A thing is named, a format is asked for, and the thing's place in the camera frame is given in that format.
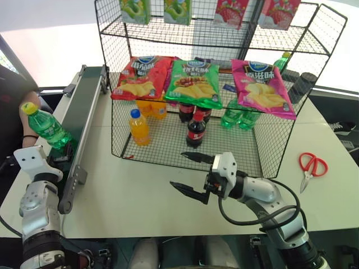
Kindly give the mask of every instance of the person's hand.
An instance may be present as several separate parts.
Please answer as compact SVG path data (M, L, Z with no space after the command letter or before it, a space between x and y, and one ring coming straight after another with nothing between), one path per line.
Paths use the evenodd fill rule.
M22 139L22 148L32 147L35 145L37 138L33 136L26 136Z
M40 107L40 99L38 95L31 91L25 95L24 99L19 106L19 115L22 123L22 129L24 130L24 138L22 139L22 147L32 147L36 143L38 135L30 128L27 115L21 110L21 106L26 102L32 102Z

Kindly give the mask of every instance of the green soda bottle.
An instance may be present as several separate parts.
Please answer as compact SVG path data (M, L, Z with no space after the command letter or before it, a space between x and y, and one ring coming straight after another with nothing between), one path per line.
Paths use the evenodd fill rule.
M228 103L228 108L225 110L224 115L220 119L220 125L224 128L232 128L237 124L238 120L241 118L243 114L243 107L238 104L238 99L234 98Z
M282 71L284 65L286 64L290 56L291 56L290 52L284 52L282 57L274 62L274 65L277 66L280 71Z
M256 124L256 121L261 116L261 112L256 110L255 108L246 108L247 111L245 111L241 117L241 119L238 121L240 124L240 128L244 130L250 130L254 127Z
M45 138L53 148L61 149L71 140L70 133L62 128L55 117L48 112L39 110L34 103L25 103L21 109L28 116L30 128Z

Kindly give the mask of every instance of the orange juice bottle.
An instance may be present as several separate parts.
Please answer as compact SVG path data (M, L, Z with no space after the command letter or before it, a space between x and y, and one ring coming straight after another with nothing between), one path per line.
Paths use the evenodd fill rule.
M136 100L136 105L139 108L141 115L148 117L152 114L150 101Z
M138 109L131 110L130 129L132 138L138 146L146 146L150 143L150 129L146 118Z
M163 119L167 115L166 102L163 100L163 96L156 100L155 102L151 102L152 115L156 117L156 119Z

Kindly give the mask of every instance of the metal wire basket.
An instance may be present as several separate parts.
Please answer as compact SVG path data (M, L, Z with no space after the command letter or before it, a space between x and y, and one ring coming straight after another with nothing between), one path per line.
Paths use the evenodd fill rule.
M287 31L262 29L257 25L263 0L250 0L239 30L212 24L217 0L193 0L189 26L165 24L163 1L152 0L148 25L122 21L118 0L95 0L96 18L111 89L118 84L119 73L132 56L169 55L190 60L195 57L228 61L250 55L277 55L287 51L291 57L284 69L310 72L319 77L346 25L347 18L322 4L301 3ZM252 177L274 178L286 150L294 121L263 113L251 131L238 126L227 130L220 126L230 100L236 94L222 89L234 85L233 76L220 74L220 94L224 108L214 110L206 126L204 141L197 149L186 145L187 126L178 117L178 109L167 104L167 117L148 119L151 144L137 146L130 134L128 120L134 101L112 101L112 154L147 163L208 170L208 165L182 157L181 152L197 151L215 155L233 152L238 168ZM284 80L289 90L293 81ZM300 112L310 91L297 104Z

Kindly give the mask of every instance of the scissors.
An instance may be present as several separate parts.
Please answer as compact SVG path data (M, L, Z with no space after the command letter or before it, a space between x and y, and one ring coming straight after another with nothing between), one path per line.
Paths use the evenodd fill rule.
M306 165L303 165L303 157L309 156L310 160L307 162ZM324 167L324 171L321 174L317 173L318 163L320 163ZM322 159L319 159L317 156L315 156L313 153L310 152L304 152L299 156L299 165L301 166L301 169L304 171L304 178L302 180L301 184L301 193L305 190L305 188L309 184L309 179L312 177L320 177L322 175L325 175L326 172L328 172L328 165L326 162Z

